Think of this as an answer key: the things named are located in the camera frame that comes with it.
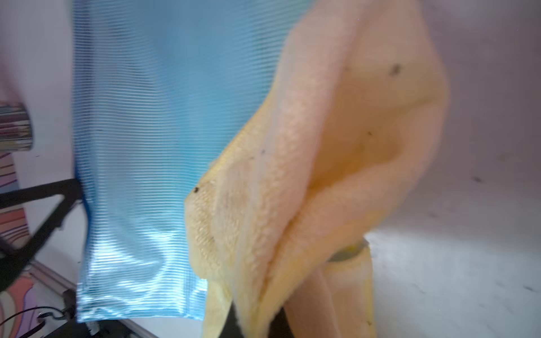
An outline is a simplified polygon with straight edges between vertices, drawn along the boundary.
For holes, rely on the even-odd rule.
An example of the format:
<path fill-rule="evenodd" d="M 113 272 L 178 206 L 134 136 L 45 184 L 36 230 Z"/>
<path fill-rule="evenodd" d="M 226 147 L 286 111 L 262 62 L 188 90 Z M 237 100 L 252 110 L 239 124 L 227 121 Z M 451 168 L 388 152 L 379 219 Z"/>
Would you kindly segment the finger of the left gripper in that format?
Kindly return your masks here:
<path fill-rule="evenodd" d="M 1 291 L 8 289 L 18 279 L 56 228 L 61 226 L 72 208 L 83 199 L 83 188 L 77 179 L 72 178 L 1 195 L 1 208 L 13 207 L 56 195 L 62 196 L 63 199 L 24 246 L 17 249 L 1 240 Z"/>

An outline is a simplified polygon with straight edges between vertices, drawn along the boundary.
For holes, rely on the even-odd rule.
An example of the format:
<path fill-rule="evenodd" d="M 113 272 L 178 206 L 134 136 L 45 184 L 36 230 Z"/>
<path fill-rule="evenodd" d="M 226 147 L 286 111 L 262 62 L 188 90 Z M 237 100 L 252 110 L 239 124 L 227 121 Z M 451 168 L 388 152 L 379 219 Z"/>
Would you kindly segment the blue document bag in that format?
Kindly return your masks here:
<path fill-rule="evenodd" d="M 184 200 L 260 107 L 310 1 L 74 1 L 81 322 L 201 320 Z"/>

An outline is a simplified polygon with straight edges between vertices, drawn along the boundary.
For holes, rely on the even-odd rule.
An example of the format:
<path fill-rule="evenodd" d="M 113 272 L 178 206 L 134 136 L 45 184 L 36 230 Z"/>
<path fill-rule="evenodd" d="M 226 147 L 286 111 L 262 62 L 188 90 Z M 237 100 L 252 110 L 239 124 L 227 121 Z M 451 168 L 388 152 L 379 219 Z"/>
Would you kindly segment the yellow wiping cloth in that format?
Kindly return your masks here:
<path fill-rule="evenodd" d="M 366 234 L 431 164 L 447 93 L 418 1 L 317 1 L 185 200 L 203 336 L 375 337 Z"/>

